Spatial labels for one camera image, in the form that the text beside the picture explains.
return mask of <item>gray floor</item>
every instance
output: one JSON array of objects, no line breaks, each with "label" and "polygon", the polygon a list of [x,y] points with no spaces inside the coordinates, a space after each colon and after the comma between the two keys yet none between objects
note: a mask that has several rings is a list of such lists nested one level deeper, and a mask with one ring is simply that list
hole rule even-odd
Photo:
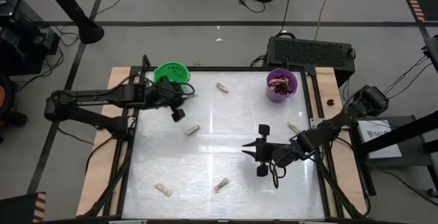
[{"label": "gray floor", "polygon": [[[89,14],[94,0],[77,0]],[[116,0],[102,0],[99,10]],[[122,0],[111,10],[97,16],[98,21],[282,21],[287,0],[274,0],[266,11],[253,14],[236,0]],[[316,21],[323,0],[291,0],[288,21]],[[26,0],[46,21],[69,21],[54,0]],[[258,8],[257,3],[248,0]],[[405,0],[328,0],[323,21],[409,22],[414,18]],[[179,61],[187,65],[248,66],[266,50],[268,37],[278,26],[170,26],[105,27],[105,37],[87,45],[73,89],[105,88],[113,66],[139,65],[147,54],[154,65]],[[313,39],[314,27],[286,27],[297,38]],[[437,28],[428,28],[431,36]],[[322,27],[319,40],[351,43],[357,50],[356,73],[350,79],[350,91],[365,84],[385,89],[422,56],[423,38],[415,27]],[[2,131],[0,145],[0,199],[23,195],[50,127],[42,116],[44,100],[52,90],[64,87],[79,43],[62,47],[64,64],[50,77],[36,80],[17,97],[17,109],[29,116],[22,128]],[[393,90],[409,83],[420,69]],[[402,95],[391,100],[385,115],[424,116],[435,111],[438,102],[437,74],[426,69]],[[66,122],[68,132],[94,139],[94,130],[80,123]],[[438,134],[431,132],[427,140]],[[47,192],[47,220],[74,217],[85,177],[85,163],[91,146],[57,134],[38,190]],[[423,168],[392,169],[417,189],[432,187]],[[378,220],[405,223],[434,223],[438,212],[388,175],[373,172],[378,195],[372,197],[371,216]]]}]

